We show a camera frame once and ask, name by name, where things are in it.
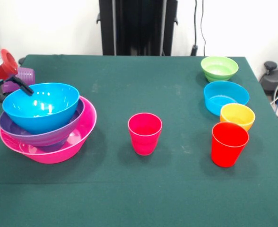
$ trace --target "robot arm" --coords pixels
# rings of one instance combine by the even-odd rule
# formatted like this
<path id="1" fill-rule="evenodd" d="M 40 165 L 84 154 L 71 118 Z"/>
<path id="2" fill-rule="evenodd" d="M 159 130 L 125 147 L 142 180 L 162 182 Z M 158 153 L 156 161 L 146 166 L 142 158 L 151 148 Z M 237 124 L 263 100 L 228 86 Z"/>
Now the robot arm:
<path id="1" fill-rule="evenodd" d="M 33 94 L 33 90 L 25 84 L 22 80 L 15 77 L 17 75 L 18 65 L 13 56 L 5 49 L 0 50 L 0 85 L 5 81 L 12 81 L 20 86 L 29 96 Z M 0 94 L 0 102 L 4 100 L 5 96 Z"/>

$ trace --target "yellow cup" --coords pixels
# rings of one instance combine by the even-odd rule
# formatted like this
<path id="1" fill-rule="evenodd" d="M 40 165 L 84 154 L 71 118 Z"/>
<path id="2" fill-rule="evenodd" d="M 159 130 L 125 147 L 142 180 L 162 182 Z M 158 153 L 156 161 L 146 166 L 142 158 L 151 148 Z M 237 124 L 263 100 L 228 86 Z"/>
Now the yellow cup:
<path id="1" fill-rule="evenodd" d="M 246 131 L 250 129 L 255 119 L 256 115 L 251 108 L 239 103 L 229 103 L 221 108 L 221 122 L 236 123 Z"/>

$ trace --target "plastic cup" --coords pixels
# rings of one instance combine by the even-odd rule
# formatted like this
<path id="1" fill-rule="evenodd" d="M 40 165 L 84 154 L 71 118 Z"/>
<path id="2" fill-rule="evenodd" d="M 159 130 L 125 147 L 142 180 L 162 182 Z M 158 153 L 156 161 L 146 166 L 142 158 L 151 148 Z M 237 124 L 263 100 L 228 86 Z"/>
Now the plastic cup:
<path id="1" fill-rule="evenodd" d="M 139 155 L 154 152 L 162 130 L 162 121 L 152 113 L 138 113 L 128 121 L 131 142 Z"/>
<path id="2" fill-rule="evenodd" d="M 25 82 L 27 85 L 33 85 L 35 84 L 35 72 L 34 69 L 28 69 L 28 68 L 22 68 L 19 67 L 17 69 L 18 74 L 16 75 L 17 78 L 21 79 L 23 82 Z M 19 86 L 11 81 L 7 81 L 3 83 L 1 86 L 2 91 L 4 93 L 6 92 L 13 92 L 19 89 Z"/>
<path id="3" fill-rule="evenodd" d="M 231 167 L 249 140 L 247 131 L 231 122 L 220 122 L 212 129 L 211 159 L 220 167 Z"/>
<path id="4" fill-rule="evenodd" d="M 239 103 L 226 104 L 221 109 L 221 122 L 236 123 L 243 127 L 246 131 L 251 128 L 255 119 L 256 115 L 251 108 Z"/>

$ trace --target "white wall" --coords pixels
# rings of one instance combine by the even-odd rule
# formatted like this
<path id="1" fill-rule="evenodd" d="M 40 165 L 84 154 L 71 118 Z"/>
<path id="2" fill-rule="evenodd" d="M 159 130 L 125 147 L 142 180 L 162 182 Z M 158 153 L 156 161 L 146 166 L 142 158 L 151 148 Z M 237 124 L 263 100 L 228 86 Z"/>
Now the white wall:
<path id="1" fill-rule="evenodd" d="M 37 54 L 102 54 L 98 0 L 0 0 L 0 48 Z"/>
<path id="2" fill-rule="evenodd" d="M 173 55 L 191 53 L 194 2 L 179 0 Z M 0 0 L 0 48 L 16 59 L 29 53 L 102 54 L 98 12 L 98 0 Z M 278 63 L 278 0 L 205 0 L 203 31 L 207 55 L 245 56 L 257 77 L 265 61 Z M 198 46 L 202 55 L 200 30 Z"/>
<path id="3" fill-rule="evenodd" d="M 198 2 L 200 29 L 201 0 Z M 194 5 L 194 0 L 179 0 L 173 55 L 191 53 Z M 278 0 L 205 0 L 202 28 L 206 55 L 245 56 L 257 77 L 263 73 L 265 61 L 278 64 Z M 198 55 L 203 54 L 203 44 L 199 31 Z"/>

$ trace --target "cup rim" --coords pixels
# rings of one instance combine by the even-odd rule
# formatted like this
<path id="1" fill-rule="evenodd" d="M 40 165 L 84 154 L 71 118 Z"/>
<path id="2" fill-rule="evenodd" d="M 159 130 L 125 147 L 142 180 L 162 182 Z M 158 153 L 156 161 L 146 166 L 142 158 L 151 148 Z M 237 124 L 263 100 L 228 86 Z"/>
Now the cup rim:
<path id="1" fill-rule="evenodd" d="M 150 135 L 140 135 L 140 134 L 138 134 L 138 133 L 135 133 L 135 132 L 130 128 L 130 121 L 131 121 L 131 119 L 132 119 L 133 117 L 135 117 L 135 116 L 137 116 L 137 115 L 139 115 L 139 114 L 149 114 L 149 115 L 152 115 L 152 116 L 156 117 L 156 118 L 160 121 L 160 129 L 159 129 L 157 132 L 155 132 L 155 133 L 153 133 L 153 134 L 150 134 Z M 160 119 L 160 117 L 158 117 L 157 115 L 155 115 L 155 114 L 153 114 L 153 113 L 141 112 L 141 113 L 134 114 L 132 117 L 129 118 L 129 120 L 128 120 L 128 128 L 129 128 L 129 130 L 130 130 L 132 133 L 134 133 L 135 135 L 138 135 L 138 136 L 144 136 L 144 137 L 147 137 L 147 136 L 154 136 L 154 135 L 156 135 L 157 133 L 159 133 L 159 132 L 162 130 L 162 120 Z"/>
<path id="2" fill-rule="evenodd" d="M 255 114 L 254 111 L 253 111 L 251 108 L 249 108 L 248 106 L 243 105 L 243 104 L 241 104 L 241 103 L 228 103 L 228 104 L 224 105 L 224 106 L 221 108 L 221 111 L 220 111 L 220 116 L 222 116 L 226 122 L 231 122 L 231 121 L 229 121 L 226 117 L 224 117 L 224 115 L 223 115 L 223 109 L 224 109 L 227 105 L 239 105 L 239 106 L 241 106 L 241 107 L 244 107 L 245 109 L 247 109 L 249 112 L 251 112 L 251 113 L 253 114 L 253 119 L 252 119 L 250 122 L 248 122 L 248 123 L 246 123 L 246 124 L 238 124 L 238 125 L 247 126 L 247 125 L 250 125 L 250 124 L 254 123 L 254 121 L 256 120 L 256 114 Z"/>
<path id="3" fill-rule="evenodd" d="M 235 126 L 237 126 L 237 127 L 240 127 L 241 130 L 243 130 L 243 131 L 246 133 L 246 135 L 247 135 L 247 140 L 246 140 L 246 142 L 245 142 L 244 144 L 242 144 L 242 145 L 239 145 L 239 146 L 231 146 L 231 145 L 222 143 L 222 142 L 219 141 L 219 140 L 215 137 L 215 135 L 214 135 L 214 128 L 215 128 L 216 126 L 218 126 L 219 124 L 233 124 L 233 125 L 235 125 Z M 215 124 L 215 125 L 213 126 L 212 130 L 211 130 L 211 135 L 213 136 L 213 138 L 214 138 L 216 141 L 218 141 L 218 142 L 221 143 L 222 145 L 227 146 L 227 147 L 230 147 L 230 148 L 239 148 L 239 147 L 245 146 L 245 145 L 248 143 L 248 141 L 249 141 L 249 134 L 248 134 L 248 132 L 247 132 L 243 127 L 241 127 L 240 125 L 238 125 L 238 124 L 236 124 L 236 123 L 233 123 L 233 122 L 219 122 L 219 123 Z"/>

